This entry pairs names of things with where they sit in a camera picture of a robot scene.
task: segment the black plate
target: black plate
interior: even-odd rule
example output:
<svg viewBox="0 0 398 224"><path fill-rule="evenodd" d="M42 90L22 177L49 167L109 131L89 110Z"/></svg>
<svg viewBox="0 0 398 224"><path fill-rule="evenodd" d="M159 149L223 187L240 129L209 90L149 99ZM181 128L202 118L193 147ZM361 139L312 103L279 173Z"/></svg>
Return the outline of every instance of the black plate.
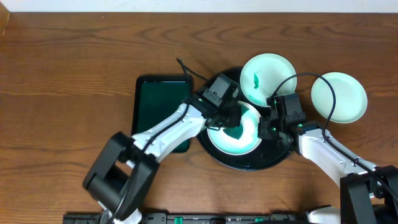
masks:
<svg viewBox="0 0 398 224"><path fill-rule="evenodd" d="M242 72L242 67L232 68L225 70L221 73L229 77L230 79L236 81L240 84L240 76ZM267 116L270 114L271 110L269 108L260 107L251 103L242 93L242 89L239 87L239 100L249 103L255 109L258 110L261 116ZM207 130L203 130L197 136L200 144L207 151L209 155L215 158L218 162L235 169L239 170L261 170L267 169L277 165L286 159L292 151L287 150L281 143L278 144L277 141L265 141L262 140L260 145L255 148L253 151L241 155L241 156L232 156L220 151L216 146L211 143L209 136L207 134Z"/></svg>

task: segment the black mount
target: black mount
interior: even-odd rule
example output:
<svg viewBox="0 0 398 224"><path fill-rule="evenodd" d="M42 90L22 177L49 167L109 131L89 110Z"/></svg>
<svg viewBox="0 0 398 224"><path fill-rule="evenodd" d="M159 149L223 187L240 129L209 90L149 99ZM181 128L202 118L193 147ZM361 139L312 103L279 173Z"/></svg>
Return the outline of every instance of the black mount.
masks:
<svg viewBox="0 0 398 224"><path fill-rule="evenodd" d="M378 175L398 193L398 169L394 166L376 167ZM369 194L384 198L384 205L372 205ZM370 175L350 174L340 179L341 223L397 223L398 202L377 185Z"/></svg>
<svg viewBox="0 0 398 224"><path fill-rule="evenodd" d="M128 160L135 163L130 176L115 165L117 161L124 163ZM143 153L133 145L131 138L119 132L106 143L86 175L83 187L112 213L127 191L115 217L125 220L144 202L158 168L159 163L153 155Z"/></svg>
<svg viewBox="0 0 398 224"><path fill-rule="evenodd" d="M242 109L238 104L239 85L222 73L189 96L185 102L198 109L205 126L211 128L235 128L241 124Z"/></svg>
<svg viewBox="0 0 398 224"><path fill-rule="evenodd" d="M267 104L271 106L271 113L269 116L260 117L258 138L279 140L285 148L290 149L295 146L294 133L297 127L307 121L299 95L276 95L267 98Z"/></svg>

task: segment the wooden table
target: wooden table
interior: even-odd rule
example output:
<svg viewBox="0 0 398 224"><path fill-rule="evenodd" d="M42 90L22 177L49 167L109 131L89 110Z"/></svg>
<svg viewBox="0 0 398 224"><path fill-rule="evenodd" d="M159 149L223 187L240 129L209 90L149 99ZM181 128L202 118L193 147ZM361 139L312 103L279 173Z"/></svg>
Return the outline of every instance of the wooden table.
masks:
<svg viewBox="0 0 398 224"><path fill-rule="evenodd" d="M13 13L0 42L0 223L61 223L99 212L81 186L104 143L130 132L140 75L180 73L177 56L210 77L264 52L297 72L358 79L368 110L330 125L345 146L398 166L398 15ZM298 79L308 117L313 77ZM202 81L195 78L195 86ZM292 154L258 172L227 168L193 140L161 164L145 207L184 213L267 213L332 204L339 189Z"/></svg>

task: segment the wire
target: wire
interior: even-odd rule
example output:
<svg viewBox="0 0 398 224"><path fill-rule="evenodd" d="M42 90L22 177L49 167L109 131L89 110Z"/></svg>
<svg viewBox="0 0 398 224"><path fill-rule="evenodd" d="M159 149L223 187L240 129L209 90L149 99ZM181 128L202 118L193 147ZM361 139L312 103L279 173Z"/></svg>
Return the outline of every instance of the wire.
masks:
<svg viewBox="0 0 398 224"><path fill-rule="evenodd" d="M182 67L182 70L184 71L184 75L185 75L185 78L187 79L187 83L188 83L189 85L192 85L192 84L191 84L191 80L189 79L189 75L188 75L188 73L187 73L187 70L190 70L190 69L187 68L187 67L182 63L182 61L181 61L179 58L177 59L177 61L179 62L179 64L180 64L181 67ZM175 121L173 121L173 123L167 125L167 126L164 127L163 129L161 129L160 131L158 131L156 134L154 134L152 137L150 137L150 138L148 139L147 143L145 144L145 146L142 148L142 152L145 152L145 151L147 150L147 148L149 147L149 145L151 145L151 144L154 142L154 140L155 140L158 136L160 136L163 132L165 132L166 130L168 130L169 128L171 128L172 126L174 126L175 124L177 124L178 122L180 122L180 121L185 117L185 115L187 114L189 106L190 106L190 104L187 104L187 107L185 108L185 110L184 110L184 112L182 113L182 115L181 115L180 117L178 117L178 119L176 119ZM112 224L112 223L113 223L113 220L116 218L116 215L119 213L120 208L122 207L122 205L123 205L123 203L124 203L124 201L125 201L125 199L126 199L126 197L127 197L127 194L128 194L128 192L129 192L129 190L130 190L130 188L131 188L131 185L132 185L132 181L130 181L130 178L128 178L128 180L127 180L127 182L126 182L126 190L124 191L124 193L123 193L123 195L122 195L122 197L121 197L121 199L120 199L120 202L119 202L119 204L118 204L118 207L116 208L115 212L112 214L111 218L109 218L109 220L106 222L106 224Z"/></svg>
<svg viewBox="0 0 398 224"><path fill-rule="evenodd" d="M366 172L368 172L368 174L371 175L373 178L375 178L375 179L381 184L381 186L384 187L384 189L385 189L389 194L391 194L391 196L398 202L398 195L388 186L388 184L386 184L378 175L376 175L376 173L375 173L373 170L371 170L370 168L368 168L367 166L365 166L364 164L362 164L362 163L359 161L359 160L361 159L360 157L354 159L353 157L351 157L350 155L348 155L347 153L345 153L345 151L341 150L338 146L334 145L334 144L330 141L330 137L329 137L329 136L326 136L326 128L327 128L327 126L328 126L328 123L329 123L329 121L330 121L330 119L331 119L331 116L333 115L333 112L335 111L335 107L336 107L336 95L335 95L335 91L334 91L333 87L331 86L331 84L328 82L328 80L326 80L325 78L323 78L321 75L316 74L316 73L312 73L312 72L298 73L298 74L292 75L291 77L286 78L281 84L279 84L279 86L276 88L275 92L271 95L271 99L272 99L273 97L276 96L276 94L277 94L279 88L281 88L282 85L283 85L285 82L287 82L287 81L290 80L291 78L299 77L299 76L302 76L302 75L311 75L311 76L315 76L315 77L321 78L323 81L326 82L326 84L329 86L329 88L330 88L330 90L331 90L331 95L332 95L332 97L333 97L333 104L332 104L332 106L331 106L331 110L330 110L329 116L328 116L327 119L326 119L325 125L324 125L324 127L322 128L322 136L323 136L324 140L325 140L327 143L329 143L329 145L330 145L331 147L335 148L339 153L341 153L342 155L344 155L345 157L347 157L349 160L351 160L351 161L354 163L354 165L358 165L360 168L362 168L362 169L364 169Z"/></svg>
<svg viewBox="0 0 398 224"><path fill-rule="evenodd" d="M196 72L190 70L187 66L185 66L185 65L182 63L181 59L177 58L177 61L178 61L179 64L181 65L181 67L182 67L182 69L184 70L184 72L187 72L187 71L188 71L188 72L190 72L192 75L194 75L194 76L196 76L196 77L198 77L198 78L201 78L201 79L203 79L204 81L207 81L207 80L208 80L207 78L205 78L205 77L203 77L203 76L197 74Z"/></svg>
<svg viewBox="0 0 398 224"><path fill-rule="evenodd" d="M126 182L126 190L124 191L123 196L120 199L118 207L116 208L116 210L112 214L111 218L109 218L109 220L106 222L106 224L112 224L113 223L113 220L116 218L116 215L119 213L120 208L122 207L122 205L123 205L123 203L124 203L124 201L125 201L125 199L127 197L127 193L129 191L131 185L132 185L132 181L130 181L130 178L128 178L127 182Z"/></svg>

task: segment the green connector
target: green connector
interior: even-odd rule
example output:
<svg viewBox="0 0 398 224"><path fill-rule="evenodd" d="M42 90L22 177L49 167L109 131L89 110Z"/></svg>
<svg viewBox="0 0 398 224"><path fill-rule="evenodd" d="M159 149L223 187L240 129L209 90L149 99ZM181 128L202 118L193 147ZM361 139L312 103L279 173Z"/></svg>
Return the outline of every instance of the green connector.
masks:
<svg viewBox="0 0 398 224"><path fill-rule="evenodd" d="M182 217L175 217L174 218L174 224L182 224L183 220Z"/></svg>

